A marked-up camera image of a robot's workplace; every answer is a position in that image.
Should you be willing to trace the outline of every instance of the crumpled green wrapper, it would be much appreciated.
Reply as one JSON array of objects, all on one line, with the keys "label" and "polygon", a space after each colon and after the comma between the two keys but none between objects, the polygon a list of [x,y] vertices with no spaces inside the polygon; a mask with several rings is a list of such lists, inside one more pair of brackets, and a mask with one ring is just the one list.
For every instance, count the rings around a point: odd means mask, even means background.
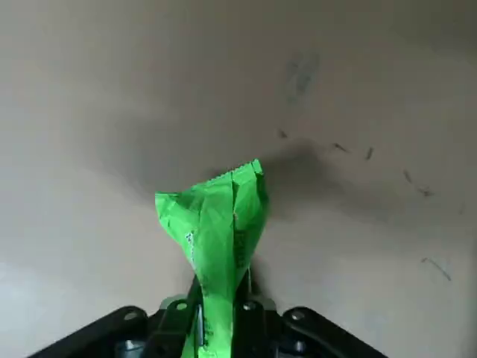
[{"label": "crumpled green wrapper", "polygon": [[158,192],[156,209],[202,287],[205,345],[199,357],[229,358],[235,292],[268,213],[260,162],[254,160],[185,192]]}]

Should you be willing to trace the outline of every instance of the bolt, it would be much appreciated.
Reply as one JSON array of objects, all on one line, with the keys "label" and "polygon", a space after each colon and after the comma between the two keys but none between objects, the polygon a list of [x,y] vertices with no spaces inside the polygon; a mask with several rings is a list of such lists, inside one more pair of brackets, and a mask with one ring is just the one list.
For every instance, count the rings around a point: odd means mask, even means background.
[{"label": "bolt", "polygon": [[251,310],[255,309],[255,306],[256,306],[255,302],[253,302],[253,301],[245,302],[244,303],[244,310],[251,311]]},{"label": "bolt", "polygon": [[305,318],[305,314],[299,310],[295,310],[291,313],[291,319],[293,319],[294,321],[299,321],[303,318]]}]

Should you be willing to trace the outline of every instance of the dark mark on wall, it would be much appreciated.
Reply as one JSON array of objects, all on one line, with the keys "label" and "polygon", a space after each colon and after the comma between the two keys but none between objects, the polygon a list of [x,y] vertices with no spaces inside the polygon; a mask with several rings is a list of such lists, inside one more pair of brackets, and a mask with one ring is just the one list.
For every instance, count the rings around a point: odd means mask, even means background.
[{"label": "dark mark on wall", "polygon": [[338,149],[340,151],[343,151],[345,153],[349,153],[350,151],[348,151],[344,146],[342,146],[341,144],[339,143],[333,143],[333,148],[335,149]]},{"label": "dark mark on wall", "polygon": [[433,259],[429,259],[428,257],[424,257],[420,262],[425,263],[429,262],[431,263],[437,270],[440,271],[440,273],[449,281],[452,281],[452,278],[450,277],[450,274],[448,274],[442,267],[440,267]]},{"label": "dark mark on wall", "polygon": [[305,95],[318,70],[318,54],[298,53],[286,65],[288,100],[296,102]]},{"label": "dark mark on wall", "polygon": [[280,139],[288,139],[288,134],[284,130],[279,129],[277,133]]},{"label": "dark mark on wall", "polygon": [[416,188],[418,192],[420,192],[424,198],[428,198],[430,196],[434,195],[434,192],[430,190],[428,186],[421,187],[421,188]]},{"label": "dark mark on wall", "polygon": [[402,171],[402,173],[404,174],[405,180],[406,180],[408,183],[412,184],[412,179],[411,179],[411,175],[409,174],[409,172],[404,169],[404,170]]},{"label": "dark mark on wall", "polygon": [[367,150],[367,153],[366,153],[366,160],[369,160],[371,159],[371,157],[373,156],[373,152],[374,152],[374,148],[373,147],[370,147],[368,150]]}]

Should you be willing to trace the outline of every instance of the gray wall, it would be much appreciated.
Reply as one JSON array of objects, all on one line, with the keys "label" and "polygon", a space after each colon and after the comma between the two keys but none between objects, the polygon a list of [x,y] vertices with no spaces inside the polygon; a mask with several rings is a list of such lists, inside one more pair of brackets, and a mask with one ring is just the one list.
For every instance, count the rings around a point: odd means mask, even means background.
[{"label": "gray wall", "polygon": [[2,1],[2,354],[183,292],[154,191],[261,157],[281,310],[473,357],[474,3]]}]

